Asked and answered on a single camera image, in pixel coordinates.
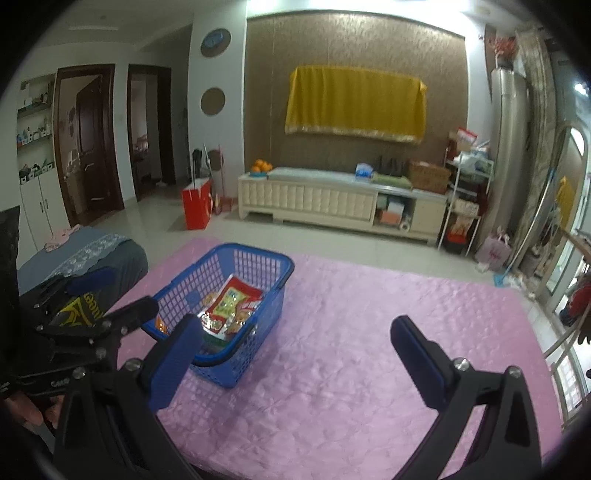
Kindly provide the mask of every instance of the red cloth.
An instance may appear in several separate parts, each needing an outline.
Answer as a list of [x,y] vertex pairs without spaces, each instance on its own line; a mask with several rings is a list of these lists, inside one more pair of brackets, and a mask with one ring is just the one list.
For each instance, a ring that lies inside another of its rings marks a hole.
[[569,302],[569,315],[571,317],[582,315],[589,300],[591,300],[591,283],[585,284],[573,293],[573,297]]

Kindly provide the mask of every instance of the pink cloth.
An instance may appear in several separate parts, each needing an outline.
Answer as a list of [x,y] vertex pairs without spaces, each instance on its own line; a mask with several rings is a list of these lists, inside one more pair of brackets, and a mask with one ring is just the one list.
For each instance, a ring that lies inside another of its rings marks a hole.
[[[123,305],[155,293],[215,244],[195,239],[134,287]],[[219,388],[189,371],[158,413],[188,460],[235,478],[392,478],[429,430],[427,409],[390,345],[407,314],[429,339],[479,369],[519,365],[530,388],[542,453],[560,440],[548,368],[516,292],[481,284],[293,255],[282,318],[239,384]],[[119,363],[154,341],[124,339]],[[467,454],[476,410],[446,474]]]
[[82,228],[82,225],[78,223],[72,228],[64,228],[63,230],[60,230],[45,244],[45,250],[51,252],[56,248],[60,248],[70,239],[70,235],[80,230],[80,228]]

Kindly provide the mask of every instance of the white cupboard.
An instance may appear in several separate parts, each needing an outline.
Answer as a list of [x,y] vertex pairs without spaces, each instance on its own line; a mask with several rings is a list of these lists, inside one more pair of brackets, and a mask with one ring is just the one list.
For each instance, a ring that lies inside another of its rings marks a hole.
[[39,184],[41,185],[41,196],[45,203],[45,213],[51,233],[54,235],[60,230],[70,228],[70,221],[64,207],[64,200],[61,196],[60,180],[57,176],[57,170],[49,170],[40,175]]
[[21,196],[38,251],[53,235],[70,227],[55,168],[21,185]]

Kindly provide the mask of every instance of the snack bag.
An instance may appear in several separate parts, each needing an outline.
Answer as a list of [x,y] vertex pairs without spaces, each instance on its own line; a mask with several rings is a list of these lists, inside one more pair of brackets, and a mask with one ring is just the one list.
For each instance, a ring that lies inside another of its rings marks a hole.
[[[229,340],[227,329],[236,318],[237,307],[244,301],[257,301],[262,297],[262,290],[255,288],[234,275],[230,275],[220,292],[211,303],[198,315],[206,333],[227,342]],[[234,334],[240,329],[239,323],[233,328]]]
[[156,328],[163,334],[168,335],[168,326],[163,322],[160,315],[156,315]]
[[236,315],[232,323],[226,328],[226,337],[228,339],[234,338],[234,336],[240,331],[240,329],[244,326],[246,321],[255,313],[255,310],[261,304],[260,299],[258,300],[246,300],[240,302],[236,306]]

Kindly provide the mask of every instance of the red shopping bag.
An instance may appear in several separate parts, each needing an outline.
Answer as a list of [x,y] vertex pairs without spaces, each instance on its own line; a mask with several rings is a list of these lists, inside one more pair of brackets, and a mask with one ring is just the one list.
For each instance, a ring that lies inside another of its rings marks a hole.
[[195,179],[183,190],[183,208],[188,230],[203,230],[212,216],[212,181]]

